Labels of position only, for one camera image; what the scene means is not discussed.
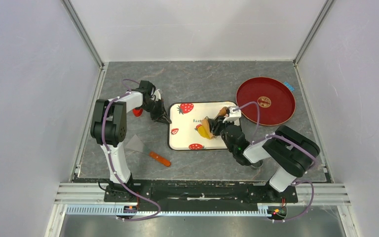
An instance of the white wall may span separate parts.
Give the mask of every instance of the white wall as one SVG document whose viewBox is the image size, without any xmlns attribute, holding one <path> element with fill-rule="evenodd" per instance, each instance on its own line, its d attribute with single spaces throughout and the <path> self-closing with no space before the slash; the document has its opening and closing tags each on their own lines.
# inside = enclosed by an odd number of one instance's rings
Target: white wall
<svg viewBox="0 0 379 237">
<path fill-rule="evenodd" d="M 294 59 L 325 0 L 72 0 L 104 61 Z"/>
<path fill-rule="evenodd" d="M 332 174 L 379 236 L 379 1 L 336 1 L 300 62 Z"/>
<path fill-rule="evenodd" d="M 0 237 L 44 235 L 97 76 L 59 0 L 0 0 Z"/>
</svg>

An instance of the white cutting board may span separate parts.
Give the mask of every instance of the white cutting board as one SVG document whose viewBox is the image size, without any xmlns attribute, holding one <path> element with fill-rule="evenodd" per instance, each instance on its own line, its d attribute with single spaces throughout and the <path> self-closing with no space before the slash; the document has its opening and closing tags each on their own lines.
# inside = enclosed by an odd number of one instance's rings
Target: white cutting board
<svg viewBox="0 0 379 237">
<path fill-rule="evenodd" d="M 236 106 L 234 102 L 175 103 L 169 108 L 168 145 L 176 151 L 227 149 L 220 136 L 211 140 L 201 137 L 196 130 L 205 117 L 214 119 L 223 107 Z"/>
</svg>

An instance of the metal rail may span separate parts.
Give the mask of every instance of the metal rail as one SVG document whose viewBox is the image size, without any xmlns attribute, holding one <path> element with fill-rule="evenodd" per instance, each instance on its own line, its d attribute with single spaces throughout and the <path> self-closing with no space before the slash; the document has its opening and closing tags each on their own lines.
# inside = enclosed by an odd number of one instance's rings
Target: metal rail
<svg viewBox="0 0 379 237">
<path fill-rule="evenodd" d="M 327 205 L 351 205 L 348 194 L 343 184 L 313 184 L 314 199 L 313 206 Z M 307 205 L 311 198 L 311 187 L 309 184 L 296 186 L 298 203 L 287 205 Z M 136 205 L 135 202 L 104 202 L 104 191 L 98 184 L 84 183 L 62 183 L 56 195 L 55 204 L 98 204 L 98 205 Z M 272 206 L 275 203 L 259 203 L 260 205 Z"/>
</svg>

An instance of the red plate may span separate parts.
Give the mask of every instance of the red plate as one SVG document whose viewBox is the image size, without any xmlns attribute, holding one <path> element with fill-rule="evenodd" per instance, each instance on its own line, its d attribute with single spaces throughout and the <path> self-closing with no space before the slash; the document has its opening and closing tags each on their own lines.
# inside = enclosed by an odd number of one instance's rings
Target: red plate
<svg viewBox="0 0 379 237">
<path fill-rule="evenodd" d="M 251 101 L 259 104 L 259 124 L 264 126 L 285 123 L 296 109 L 296 101 L 291 91 L 283 83 L 272 78 L 252 78 L 240 85 L 236 93 L 237 105 L 242 106 Z M 243 108 L 242 114 L 256 123 L 256 106 L 249 105 Z"/>
</svg>

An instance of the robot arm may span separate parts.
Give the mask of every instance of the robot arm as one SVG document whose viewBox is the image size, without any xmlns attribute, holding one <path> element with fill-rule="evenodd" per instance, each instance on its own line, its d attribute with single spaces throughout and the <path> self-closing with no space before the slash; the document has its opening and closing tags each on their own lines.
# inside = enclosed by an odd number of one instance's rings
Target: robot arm
<svg viewBox="0 0 379 237">
<path fill-rule="evenodd" d="M 223 139 L 228 150 L 241 165 L 260 167 L 264 159 L 274 158 L 280 167 L 267 185 L 278 193 L 283 192 L 295 179 L 302 177 L 309 170 L 313 160 L 278 137 L 296 144 L 314 157 L 319 155 L 319 147 L 285 125 L 280 126 L 271 138 L 251 145 L 246 140 L 241 127 L 234 124 L 234 121 L 241 117 L 241 112 L 234 111 L 235 108 L 228 107 L 225 115 L 219 114 L 215 119 L 208 119 L 211 133 Z"/>
<path fill-rule="evenodd" d="M 160 96 L 160 91 L 149 81 L 142 80 L 139 88 L 128 92 L 127 95 L 119 98 L 114 102 L 108 111 L 108 117 L 105 124 L 105 141 L 111 151 L 110 160 L 108 158 L 107 148 L 102 142 L 102 122 L 106 107 L 110 100 L 99 99 L 95 103 L 94 114 L 91 124 L 91 136 L 96 139 L 105 153 L 108 163 L 112 162 L 116 174 L 124 183 L 128 183 L 131 178 L 131 172 L 128 169 L 123 141 L 127 132 L 127 116 L 126 114 L 133 109 L 143 109 L 150 113 L 153 121 L 162 123 L 171 123 L 169 116 L 166 113 L 163 99 Z M 109 165 L 110 180 L 114 183 L 119 183 L 116 179 L 114 171 Z"/>
</svg>

